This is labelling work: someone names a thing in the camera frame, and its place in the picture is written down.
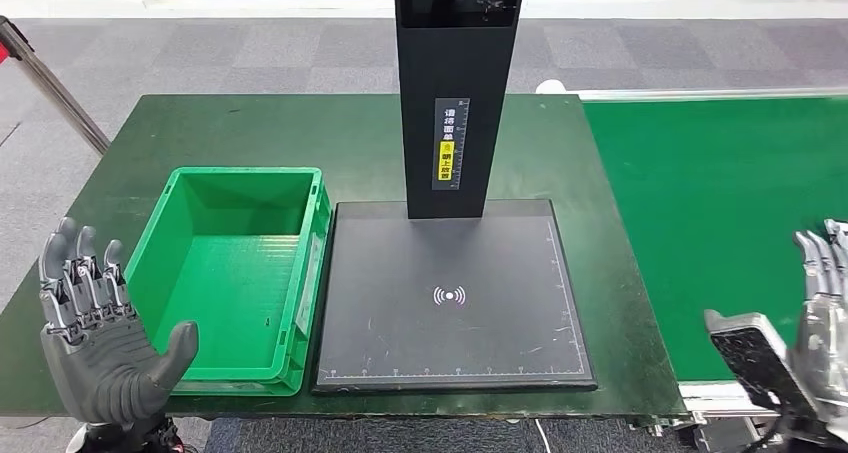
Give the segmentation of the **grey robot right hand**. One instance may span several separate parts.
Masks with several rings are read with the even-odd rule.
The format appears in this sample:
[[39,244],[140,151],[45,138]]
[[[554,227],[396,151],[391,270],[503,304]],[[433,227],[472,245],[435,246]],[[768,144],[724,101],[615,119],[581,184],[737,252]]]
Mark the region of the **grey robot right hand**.
[[825,423],[847,420],[847,222],[828,218],[824,231],[799,230],[805,296],[793,372]]

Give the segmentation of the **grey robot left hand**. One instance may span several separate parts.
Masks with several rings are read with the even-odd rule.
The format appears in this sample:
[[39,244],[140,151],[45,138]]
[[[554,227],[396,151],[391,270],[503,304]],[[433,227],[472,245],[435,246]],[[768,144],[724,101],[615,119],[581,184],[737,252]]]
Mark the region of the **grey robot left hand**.
[[132,303],[123,244],[97,255],[92,226],[59,221],[38,259],[44,356],[66,411],[89,424],[128,425],[154,417],[199,350],[193,321],[172,328],[163,353]]

